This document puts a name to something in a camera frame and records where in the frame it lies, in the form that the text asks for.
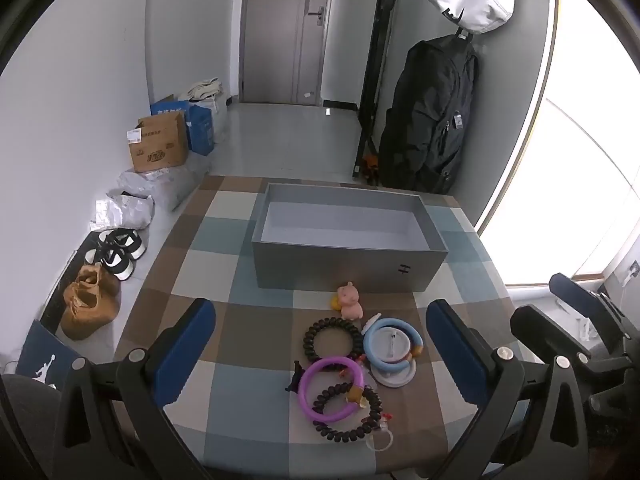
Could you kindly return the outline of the white round badge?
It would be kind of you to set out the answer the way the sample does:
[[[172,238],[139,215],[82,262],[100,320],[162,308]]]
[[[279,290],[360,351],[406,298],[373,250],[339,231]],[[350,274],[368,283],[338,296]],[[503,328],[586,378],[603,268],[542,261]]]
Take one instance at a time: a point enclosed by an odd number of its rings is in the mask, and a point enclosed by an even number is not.
[[[410,354],[411,340],[409,336],[396,327],[382,327],[372,337],[373,354],[386,364],[406,362]],[[408,367],[399,372],[386,372],[372,365],[371,374],[374,379],[387,388],[401,388],[408,385],[416,374],[416,363],[411,362]]]

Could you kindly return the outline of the clear red keychain charm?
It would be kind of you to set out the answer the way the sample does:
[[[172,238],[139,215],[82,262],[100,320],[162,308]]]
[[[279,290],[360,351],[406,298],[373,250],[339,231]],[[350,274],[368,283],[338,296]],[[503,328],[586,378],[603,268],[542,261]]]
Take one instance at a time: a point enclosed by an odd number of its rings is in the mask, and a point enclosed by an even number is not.
[[[390,430],[390,421],[393,415],[390,413],[382,413],[381,419],[370,434],[364,438],[367,448],[375,453],[387,451],[394,444],[394,434]]]

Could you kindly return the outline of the pink pig toy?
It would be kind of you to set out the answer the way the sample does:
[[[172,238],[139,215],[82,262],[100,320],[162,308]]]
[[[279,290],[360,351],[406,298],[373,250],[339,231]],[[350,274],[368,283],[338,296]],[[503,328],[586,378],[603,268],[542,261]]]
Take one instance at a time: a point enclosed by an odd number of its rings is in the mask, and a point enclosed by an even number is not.
[[[361,320],[363,308],[359,302],[359,292],[352,282],[337,289],[336,294],[331,299],[331,309],[340,312],[341,317],[347,321]]]

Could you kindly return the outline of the brown boots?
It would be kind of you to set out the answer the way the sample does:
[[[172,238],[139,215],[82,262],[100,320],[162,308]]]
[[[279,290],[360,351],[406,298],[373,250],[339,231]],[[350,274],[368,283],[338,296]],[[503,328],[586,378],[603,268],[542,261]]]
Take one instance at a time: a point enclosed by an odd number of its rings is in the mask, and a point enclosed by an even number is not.
[[[120,281],[101,263],[84,264],[64,289],[60,326],[73,341],[87,339],[119,314]]]

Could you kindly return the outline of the checkered table cloth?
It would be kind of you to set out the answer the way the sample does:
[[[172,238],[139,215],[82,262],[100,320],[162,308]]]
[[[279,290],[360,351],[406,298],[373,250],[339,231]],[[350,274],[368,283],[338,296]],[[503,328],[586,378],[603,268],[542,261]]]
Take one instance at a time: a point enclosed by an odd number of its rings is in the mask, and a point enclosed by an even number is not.
[[[303,361],[303,336],[329,315],[325,292],[262,289],[252,238],[267,181],[208,177],[155,258],[117,355],[149,347],[195,298],[210,300],[216,327],[179,399],[166,410],[191,452],[213,474],[277,479],[349,479],[436,468],[471,420],[433,347],[407,387],[384,389],[393,445],[322,438],[286,392]]]

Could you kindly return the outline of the black white sandals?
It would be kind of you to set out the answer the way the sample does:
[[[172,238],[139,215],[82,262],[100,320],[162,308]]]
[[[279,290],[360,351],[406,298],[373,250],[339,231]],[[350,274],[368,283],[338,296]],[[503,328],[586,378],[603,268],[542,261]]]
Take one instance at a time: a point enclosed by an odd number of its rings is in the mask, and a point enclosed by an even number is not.
[[[118,228],[99,232],[96,246],[85,254],[85,262],[97,264],[119,281],[127,281],[134,274],[136,262],[146,253],[146,245],[134,229]]]

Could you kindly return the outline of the white plastic bag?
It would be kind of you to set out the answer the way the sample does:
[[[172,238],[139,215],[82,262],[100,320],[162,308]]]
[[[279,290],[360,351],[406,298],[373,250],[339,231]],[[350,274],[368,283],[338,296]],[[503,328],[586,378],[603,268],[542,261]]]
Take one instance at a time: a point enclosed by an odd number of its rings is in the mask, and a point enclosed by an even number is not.
[[[151,196],[140,197],[116,190],[94,203],[90,230],[144,230],[151,224],[153,216],[154,200]]]

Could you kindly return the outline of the grey plastic parcel bag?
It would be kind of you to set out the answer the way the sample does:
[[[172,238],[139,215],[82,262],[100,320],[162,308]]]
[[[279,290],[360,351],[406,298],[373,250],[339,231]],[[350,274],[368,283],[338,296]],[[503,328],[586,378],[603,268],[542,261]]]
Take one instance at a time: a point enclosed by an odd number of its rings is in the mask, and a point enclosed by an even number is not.
[[[140,197],[151,196],[157,207],[166,211],[177,209],[202,183],[210,170],[210,158],[190,152],[181,166],[168,167],[137,174],[130,169],[117,179],[123,191]]]

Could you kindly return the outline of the grey open storage box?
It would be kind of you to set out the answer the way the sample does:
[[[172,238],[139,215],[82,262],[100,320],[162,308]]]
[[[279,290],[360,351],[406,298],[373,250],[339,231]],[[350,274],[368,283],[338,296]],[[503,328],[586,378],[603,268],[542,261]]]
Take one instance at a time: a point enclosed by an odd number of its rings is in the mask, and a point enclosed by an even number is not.
[[[448,248],[416,194],[270,183],[252,238],[261,288],[427,289]]]

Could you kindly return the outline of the blue jordan shoe box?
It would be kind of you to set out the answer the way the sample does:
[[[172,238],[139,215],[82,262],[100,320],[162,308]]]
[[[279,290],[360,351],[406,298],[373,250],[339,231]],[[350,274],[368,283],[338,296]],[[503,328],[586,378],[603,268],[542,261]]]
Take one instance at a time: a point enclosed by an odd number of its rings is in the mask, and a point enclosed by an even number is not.
[[[29,377],[62,391],[66,377],[79,354],[47,330],[39,321],[32,322],[15,374]]]

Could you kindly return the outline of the brown cardboard box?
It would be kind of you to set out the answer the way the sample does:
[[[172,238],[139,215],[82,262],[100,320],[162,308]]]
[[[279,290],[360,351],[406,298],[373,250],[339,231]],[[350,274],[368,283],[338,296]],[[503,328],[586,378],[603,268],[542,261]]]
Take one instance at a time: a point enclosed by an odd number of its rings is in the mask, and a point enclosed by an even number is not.
[[[189,154],[183,112],[141,118],[126,133],[132,166],[137,174],[182,166]]]

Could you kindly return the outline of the blue cardboard box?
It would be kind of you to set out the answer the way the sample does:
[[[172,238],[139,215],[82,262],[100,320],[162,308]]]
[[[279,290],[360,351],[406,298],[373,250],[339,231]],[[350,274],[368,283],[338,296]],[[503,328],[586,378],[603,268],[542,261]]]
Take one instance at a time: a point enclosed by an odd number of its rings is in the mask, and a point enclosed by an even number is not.
[[[150,110],[152,115],[183,112],[190,150],[203,156],[214,150],[214,123],[209,108],[185,100],[163,99],[152,103]]]

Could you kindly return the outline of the black backpack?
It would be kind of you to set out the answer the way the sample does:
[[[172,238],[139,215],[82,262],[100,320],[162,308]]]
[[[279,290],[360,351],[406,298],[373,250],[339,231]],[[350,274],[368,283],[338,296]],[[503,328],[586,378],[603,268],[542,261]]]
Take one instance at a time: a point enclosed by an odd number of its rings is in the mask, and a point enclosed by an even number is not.
[[[462,30],[408,51],[378,147],[383,186],[449,192],[461,165],[478,66],[473,36]]]

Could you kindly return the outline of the cream tote bag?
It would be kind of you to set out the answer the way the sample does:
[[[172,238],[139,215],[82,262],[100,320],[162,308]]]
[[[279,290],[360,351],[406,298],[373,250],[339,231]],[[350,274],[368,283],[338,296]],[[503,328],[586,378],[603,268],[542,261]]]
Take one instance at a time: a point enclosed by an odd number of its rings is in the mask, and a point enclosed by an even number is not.
[[[192,84],[192,86],[182,92],[180,101],[200,102],[215,99],[224,92],[224,86],[218,78],[205,79]]]

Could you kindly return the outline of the black coat stand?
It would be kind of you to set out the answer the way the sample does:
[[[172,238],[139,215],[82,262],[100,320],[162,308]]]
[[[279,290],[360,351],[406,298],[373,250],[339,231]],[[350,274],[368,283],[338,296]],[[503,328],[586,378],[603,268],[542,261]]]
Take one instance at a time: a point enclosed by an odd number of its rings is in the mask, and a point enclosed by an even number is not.
[[[369,53],[358,107],[361,132],[358,141],[352,176],[358,178],[363,166],[366,148],[373,145],[372,136],[378,110],[378,92],[384,73],[386,50],[392,31],[392,17],[396,0],[376,0]]]

